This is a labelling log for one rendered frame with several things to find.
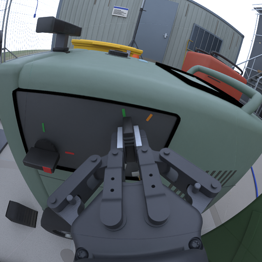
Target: red container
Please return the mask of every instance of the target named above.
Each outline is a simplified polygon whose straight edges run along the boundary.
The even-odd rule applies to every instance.
[[[220,73],[223,73],[227,76],[230,76],[244,84],[246,84],[246,79],[242,77],[239,73],[234,71],[232,68],[228,67],[215,57],[211,55],[201,54],[197,52],[188,52],[186,54],[186,58],[182,67],[182,70],[187,72],[191,67],[195,65],[201,65],[203,67],[208,67],[210,69],[216,70]],[[204,73],[197,72],[194,73],[195,76],[207,81],[208,83],[214,85],[215,87],[219,88],[220,90],[224,91],[225,93],[229,94],[230,96],[234,97],[237,101],[240,100],[242,93],[232,86],[227,85],[214,77],[208,76]]]

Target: green indicator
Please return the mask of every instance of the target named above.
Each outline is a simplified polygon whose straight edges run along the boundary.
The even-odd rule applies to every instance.
[[[124,108],[122,109],[122,114],[123,114],[123,117],[126,117],[126,111]]]

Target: fence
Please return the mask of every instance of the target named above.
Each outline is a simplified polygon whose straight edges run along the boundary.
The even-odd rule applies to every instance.
[[[53,34],[35,30],[39,17],[56,17],[58,4],[59,0],[0,0],[0,29],[3,30],[0,62],[50,51]]]

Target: white sign with blue header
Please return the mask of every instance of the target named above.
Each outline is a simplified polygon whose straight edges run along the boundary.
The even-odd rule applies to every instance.
[[[114,6],[112,16],[127,17],[129,8]]]

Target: door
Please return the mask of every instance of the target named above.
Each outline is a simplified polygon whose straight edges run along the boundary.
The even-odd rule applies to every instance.
[[[136,43],[143,57],[162,62],[176,16],[178,3],[168,0],[146,0]]]

